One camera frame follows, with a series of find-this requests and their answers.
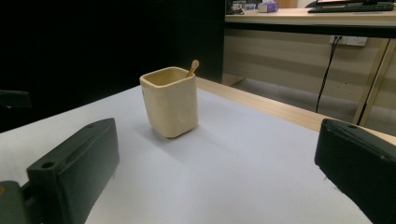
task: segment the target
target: box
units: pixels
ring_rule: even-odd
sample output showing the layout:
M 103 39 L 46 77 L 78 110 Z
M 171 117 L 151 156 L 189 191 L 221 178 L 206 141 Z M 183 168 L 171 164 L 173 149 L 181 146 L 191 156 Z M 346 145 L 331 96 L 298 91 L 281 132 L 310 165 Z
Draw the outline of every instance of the box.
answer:
M 257 5 L 258 12 L 276 12 L 278 10 L 277 2 L 259 3 Z
M 148 121 L 166 138 L 175 138 L 198 124 L 195 74 L 167 67 L 139 78 Z

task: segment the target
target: black cable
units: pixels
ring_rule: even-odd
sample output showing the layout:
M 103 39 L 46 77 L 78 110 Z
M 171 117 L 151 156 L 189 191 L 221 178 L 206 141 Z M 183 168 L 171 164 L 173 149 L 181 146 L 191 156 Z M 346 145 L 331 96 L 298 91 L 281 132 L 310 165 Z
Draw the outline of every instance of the black cable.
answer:
M 322 81 L 322 86 L 321 86 L 321 88 L 320 88 L 320 92 L 319 92 L 319 95 L 318 95 L 317 109 L 316 109 L 316 111 L 315 111 L 315 112 L 317 112 L 317 113 L 318 113 L 318 107 L 319 107 L 320 97 L 321 97 L 321 95 L 322 95 L 322 93 L 323 93 L 324 85 L 325 85 L 326 79 L 327 79 L 327 74 L 329 73 L 330 64 L 332 64 L 332 56 L 334 55 L 334 53 L 335 53 L 335 48 L 337 47 L 338 41 L 339 41 L 341 38 L 342 38 L 342 37 L 339 36 L 339 35 L 338 35 L 338 36 L 335 36 L 335 37 L 334 37 L 334 41 L 332 42 L 332 52 L 331 52 L 331 54 L 330 54 L 329 64 L 327 65 L 326 73 L 324 74 L 323 81 Z

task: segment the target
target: cream-colored cup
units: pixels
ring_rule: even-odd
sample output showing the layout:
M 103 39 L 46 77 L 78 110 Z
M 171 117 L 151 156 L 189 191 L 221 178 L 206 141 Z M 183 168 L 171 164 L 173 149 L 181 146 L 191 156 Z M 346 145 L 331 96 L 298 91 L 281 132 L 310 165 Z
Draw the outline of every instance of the cream-colored cup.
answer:
M 150 125 L 166 138 L 175 138 L 198 125 L 195 74 L 167 67 L 139 78 Z

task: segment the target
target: table surface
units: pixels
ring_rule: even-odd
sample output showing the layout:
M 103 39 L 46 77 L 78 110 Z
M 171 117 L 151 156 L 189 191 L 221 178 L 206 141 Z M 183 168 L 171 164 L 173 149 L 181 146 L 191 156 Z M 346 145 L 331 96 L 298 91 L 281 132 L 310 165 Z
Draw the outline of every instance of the table surface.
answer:
M 280 8 L 277 12 L 245 11 L 245 15 L 226 15 L 226 22 L 291 25 L 395 26 L 396 10 L 380 12 L 308 13 L 309 8 Z
M 150 127 L 140 86 L 1 133 L 0 180 L 24 184 L 34 161 L 114 118 L 120 164 L 86 223 L 371 223 L 314 164 L 323 116 L 196 83 L 199 125 L 176 139 Z

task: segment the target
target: cabinet door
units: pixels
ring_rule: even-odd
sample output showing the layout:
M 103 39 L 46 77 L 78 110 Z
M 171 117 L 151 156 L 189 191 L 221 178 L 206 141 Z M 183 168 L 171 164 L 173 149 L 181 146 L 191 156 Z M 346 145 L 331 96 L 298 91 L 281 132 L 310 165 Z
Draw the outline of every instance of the cabinet door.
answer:
M 279 8 L 297 7 L 297 0 L 276 0 L 279 3 Z

